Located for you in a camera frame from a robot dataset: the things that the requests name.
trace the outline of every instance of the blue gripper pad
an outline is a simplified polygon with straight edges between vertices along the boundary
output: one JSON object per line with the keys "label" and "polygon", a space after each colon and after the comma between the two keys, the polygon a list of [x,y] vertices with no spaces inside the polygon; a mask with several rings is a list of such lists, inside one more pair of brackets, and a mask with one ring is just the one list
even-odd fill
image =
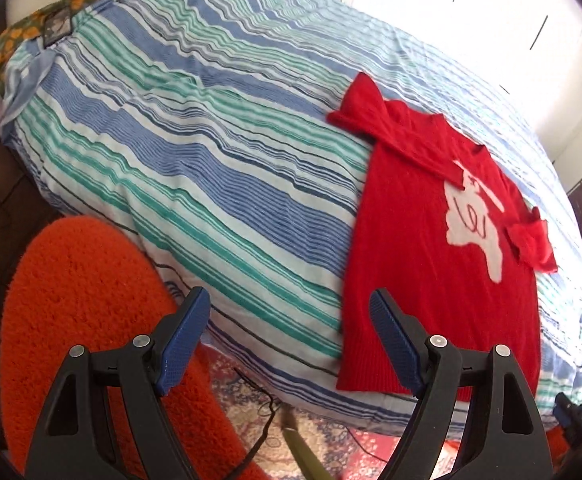
{"label": "blue gripper pad", "polygon": [[[187,302],[190,303],[188,309],[186,309]],[[182,381],[191,355],[196,349],[207,322],[209,322],[211,314],[209,293],[202,287],[193,288],[180,309],[186,309],[186,312],[162,350],[159,364],[160,375],[155,381],[155,390],[161,397],[164,397],[173,386],[177,386]]]}
{"label": "blue gripper pad", "polygon": [[420,377],[420,356],[377,290],[369,298],[369,314],[400,383],[418,397],[425,386]]}
{"label": "blue gripper pad", "polygon": [[562,406],[555,405],[551,412],[564,430],[571,426],[571,417],[569,417],[569,414],[562,408]]}

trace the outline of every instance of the bed cover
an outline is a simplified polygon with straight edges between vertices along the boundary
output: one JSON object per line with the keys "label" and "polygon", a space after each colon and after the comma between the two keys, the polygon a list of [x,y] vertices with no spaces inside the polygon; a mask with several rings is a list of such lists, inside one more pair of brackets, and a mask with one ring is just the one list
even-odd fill
{"label": "bed cover", "polygon": [[[385,98],[442,112],[487,145],[548,219],[559,272],[537,274],[536,401],[547,427],[558,391],[582,402],[574,214],[537,137],[492,86],[339,0],[100,0],[73,26],[9,61],[4,142],[52,205],[124,230],[177,299],[205,286],[212,344],[272,393],[389,434],[415,405],[335,390],[339,294],[370,146],[325,114],[364,71]],[[449,438],[467,408],[457,403]]]}

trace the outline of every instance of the red sweater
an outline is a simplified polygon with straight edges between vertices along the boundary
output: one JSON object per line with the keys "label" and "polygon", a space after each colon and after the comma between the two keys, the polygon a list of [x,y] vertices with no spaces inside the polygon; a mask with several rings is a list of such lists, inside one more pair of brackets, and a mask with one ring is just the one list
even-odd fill
{"label": "red sweater", "polygon": [[509,346],[535,393],[534,269],[557,270],[537,208],[527,209],[485,146],[442,115],[384,101],[365,74],[327,120],[376,141],[344,277],[338,388],[406,391],[369,317],[369,296],[386,287],[405,313],[459,348]]}

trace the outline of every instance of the sweater sleeve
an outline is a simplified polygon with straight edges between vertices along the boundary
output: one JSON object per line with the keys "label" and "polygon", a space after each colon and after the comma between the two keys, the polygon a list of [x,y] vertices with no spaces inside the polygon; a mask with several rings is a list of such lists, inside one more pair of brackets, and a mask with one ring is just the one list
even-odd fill
{"label": "sweater sleeve", "polygon": [[359,73],[342,99],[340,110],[327,115],[327,121],[353,134],[367,134],[384,142],[399,156],[419,168],[464,189],[463,170],[437,147],[389,115],[386,103],[373,80]]}
{"label": "sweater sleeve", "polygon": [[546,220],[540,218],[537,207],[532,209],[529,221],[508,226],[506,231],[521,262],[539,272],[558,270],[554,250],[549,242]]}

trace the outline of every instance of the patterned carpet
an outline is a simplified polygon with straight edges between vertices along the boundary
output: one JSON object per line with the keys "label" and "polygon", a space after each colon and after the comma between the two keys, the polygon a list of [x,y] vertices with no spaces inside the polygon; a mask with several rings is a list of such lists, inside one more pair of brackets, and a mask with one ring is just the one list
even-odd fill
{"label": "patterned carpet", "polygon": [[[207,348],[209,352],[212,390],[222,405],[244,447],[249,449],[258,439],[269,418],[269,399],[254,391],[234,370],[235,363],[228,357]],[[375,480],[385,463],[369,456],[354,441],[347,429],[302,410],[295,410],[300,435],[324,464],[329,473],[340,480]],[[388,460],[399,438],[354,430],[357,440],[376,456]],[[451,471],[457,449],[445,444],[431,478]],[[269,437],[255,456],[255,462],[274,480],[302,480],[285,440],[279,422],[279,413],[269,430]]]}

